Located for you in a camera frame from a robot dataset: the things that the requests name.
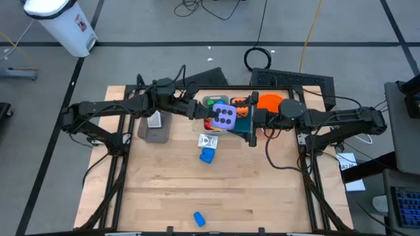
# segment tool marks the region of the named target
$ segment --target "wooden tabletop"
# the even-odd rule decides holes
[[[105,100],[123,98],[124,86],[108,87]],[[320,93],[319,87],[305,87]],[[252,90],[201,90],[195,99],[225,94],[246,97]],[[288,98],[286,91],[275,92]],[[305,93],[309,108],[325,110],[322,98]],[[102,117],[100,126],[116,132],[119,117]],[[118,230],[120,231],[223,231],[310,232],[310,221],[301,173],[277,170],[266,160],[266,137],[257,131],[257,147],[248,147],[233,134],[219,136],[213,162],[200,160],[198,137],[204,133],[203,121],[173,115],[170,137],[166,144],[148,144],[137,136],[140,120],[136,120],[129,156]],[[327,132],[324,127],[320,133]],[[335,155],[328,147],[326,152]],[[104,146],[95,147],[90,165],[106,153]],[[272,140],[270,156],[277,166],[296,166],[299,156],[294,130],[283,131]],[[75,227],[82,225],[104,197],[111,157],[92,169],[86,178]],[[318,157],[325,199],[349,227],[352,220],[337,160],[327,155]],[[314,198],[318,227],[322,228],[319,206]],[[110,226],[114,201],[108,211]],[[206,220],[198,227],[193,213],[199,211]]]

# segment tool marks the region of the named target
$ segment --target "gray floor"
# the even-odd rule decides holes
[[[263,1],[241,2],[229,21],[220,21],[203,9],[189,18],[179,18],[173,8],[179,1],[105,0],[96,33],[100,41],[254,41],[258,35]],[[420,41],[417,0],[388,0],[390,9],[407,42]],[[89,19],[98,0],[80,0]],[[0,3],[0,30],[17,40],[30,19],[18,1]],[[205,1],[209,9],[227,15],[236,4]],[[304,41],[318,2],[313,0],[268,0],[261,41]],[[37,22],[24,42],[55,41]],[[379,0],[325,0],[311,41],[317,42],[398,42]],[[2,235],[16,231],[41,164],[77,58],[62,47],[22,47],[38,64],[39,79],[0,80],[0,101],[10,102],[15,116],[0,135],[0,229]],[[265,47],[274,50],[272,69],[298,71],[301,47]],[[174,77],[182,64],[193,75],[221,67],[232,84],[246,85],[250,73],[243,65],[248,47],[97,47],[83,64],[72,102],[103,100],[109,85],[135,83],[141,73],[146,82]],[[410,48],[420,63],[420,48]],[[251,54],[250,64],[264,66],[265,58]],[[2,67],[30,66],[19,52],[0,62]],[[413,77],[401,47],[308,47],[304,73],[328,75],[335,79],[336,93],[359,100],[365,106],[385,99],[383,83]],[[337,101],[341,109],[353,104]],[[368,146],[355,138],[347,140],[368,155],[377,157],[393,150],[390,130],[373,137]],[[60,134],[38,202],[26,233],[70,230],[81,194],[81,179],[87,169],[90,149]],[[358,159],[366,160],[356,153]],[[383,191],[382,177],[365,179],[366,192],[353,196],[369,211],[370,199]],[[383,233],[384,229],[350,203],[354,225],[363,232]]]

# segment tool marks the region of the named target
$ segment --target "keyboard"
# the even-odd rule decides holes
[[[400,227],[420,229],[420,189],[391,187]]]

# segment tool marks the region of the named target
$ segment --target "purple dice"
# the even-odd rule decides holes
[[[234,106],[215,104],[213,111],[219,114],[219,117],[211,118],[211,126],[213,128],[234,129],[236,121],[236,108]]]

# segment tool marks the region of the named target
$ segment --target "white card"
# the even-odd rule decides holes
[[[337,159],[340,162],[341,170],[345,170],[350,167],[355,167],[357,165],[357,163],[355,163],[356,158],[354,158],[353,153],[337,153]],[[347,188],[347,191],[365,191],[366,190],[363,180],[356,180],[351,183],[347,183],[346,188]]]

